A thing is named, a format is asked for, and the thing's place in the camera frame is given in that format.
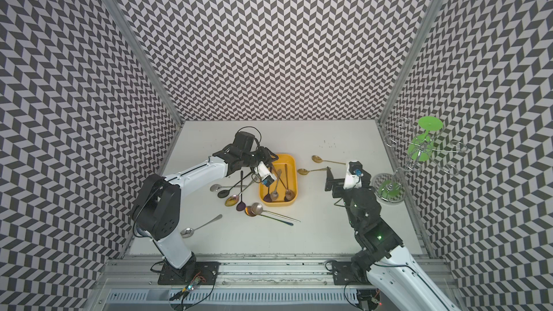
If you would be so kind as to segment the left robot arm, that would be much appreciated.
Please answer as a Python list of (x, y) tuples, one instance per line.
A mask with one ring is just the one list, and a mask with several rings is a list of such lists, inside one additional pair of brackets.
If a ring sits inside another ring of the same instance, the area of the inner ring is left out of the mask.
[(277, 154), (262, 146), (255, 135), (239, 130), (232, 143), (201, 164), (167, 176), (150, 175), (130, 212), (133, 233), (151, 239), (164, 257), (165, 265), (174, 270), (184, 269), (194, 254), (178, 231), (183, 199), (242, 168), (249, 168), (262, 184), (269, 186), (277, 179), (269, 170), (277, 160)]

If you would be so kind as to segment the gold spoon plain handle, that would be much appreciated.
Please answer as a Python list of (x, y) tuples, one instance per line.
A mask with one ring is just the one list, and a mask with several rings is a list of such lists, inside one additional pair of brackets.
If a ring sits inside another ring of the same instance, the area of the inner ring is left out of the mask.
[(326, 159), (323, 159), (321, 157), (319, 157), (318, 155), (313, 155), (311, 157), (312, 161), (316, 162), (317, 164), (322, 164), (322, 163), (330, 163), (330, 164), (340, 164), (340, 165), (345, 165), (344, 162), (339, 162), (339, 161), (331, 161), (331, 160), (326, 160)]

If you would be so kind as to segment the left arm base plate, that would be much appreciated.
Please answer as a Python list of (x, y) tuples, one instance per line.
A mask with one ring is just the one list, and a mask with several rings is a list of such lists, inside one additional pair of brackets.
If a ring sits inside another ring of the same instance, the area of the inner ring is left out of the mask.
[(167, 262), (161, 269), (158, 285), (184, 286), (189, 285), (196, 277), (202, 277), (201, 285), (214, 285), (219, 273), (220, 262), (217, 261), (189, 261), (181, 269), (174, 269)]

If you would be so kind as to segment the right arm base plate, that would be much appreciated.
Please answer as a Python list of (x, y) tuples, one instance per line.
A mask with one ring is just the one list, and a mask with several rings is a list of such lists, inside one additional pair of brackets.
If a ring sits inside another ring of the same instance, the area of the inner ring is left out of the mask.
[(325, 267), (331, 273), (332, 279), (336, 286), (371, 285), (367, 277), (364, 276), (364, 272), (361, 272), (357, 268), (354, 269), (350, 261), (331, 260), (325, 265)]

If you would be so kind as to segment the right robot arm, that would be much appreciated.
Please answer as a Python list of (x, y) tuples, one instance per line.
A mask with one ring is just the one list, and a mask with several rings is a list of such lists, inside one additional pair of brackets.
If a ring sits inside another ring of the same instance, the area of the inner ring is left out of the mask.
[(351, 258), (357, 282), (370, 283), (400, 310), (458, 310), (381, 217), (382, 207), (370, 181), (371, 175), (358, 161), (346, 166), (342, 179), (326, 169), (325, 191), (344, 201), (354, 238), (361, 247)]

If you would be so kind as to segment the rose gold long spoon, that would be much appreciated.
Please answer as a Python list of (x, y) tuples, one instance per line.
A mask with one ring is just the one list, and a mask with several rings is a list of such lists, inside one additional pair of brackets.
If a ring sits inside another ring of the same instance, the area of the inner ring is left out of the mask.
[(290, 188), (289, 175), (288, 175), (288, 165), (285, 165), (285, 179), (286, 179), (286, 191), (285, 191), (285, 201), (291, 202), (295, 198), (295, 193)]

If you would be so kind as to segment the ornate silver spoon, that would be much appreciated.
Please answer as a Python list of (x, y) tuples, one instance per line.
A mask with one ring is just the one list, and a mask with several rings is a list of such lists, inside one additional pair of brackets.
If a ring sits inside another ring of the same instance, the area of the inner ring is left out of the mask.
[(278, 177), (276, 177), (276, 185), (274, 186), (274, 191), (272, 192), (273, 202), (276, 202), (279, 198), (279, 191), (278, 191), (279, 183), (280, 181), (278, 180)]

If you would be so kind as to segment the yellow plastic storage box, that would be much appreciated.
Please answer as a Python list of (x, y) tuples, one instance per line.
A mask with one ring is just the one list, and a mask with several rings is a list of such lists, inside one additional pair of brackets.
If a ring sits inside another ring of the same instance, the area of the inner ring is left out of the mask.
[(269, 207), (291, 206), (299, 196), (295, 159), (287, 153), (279, 153), (277, 156), (271, 171), (278, 180), (269, 187), (260, 184), (259, 199)]

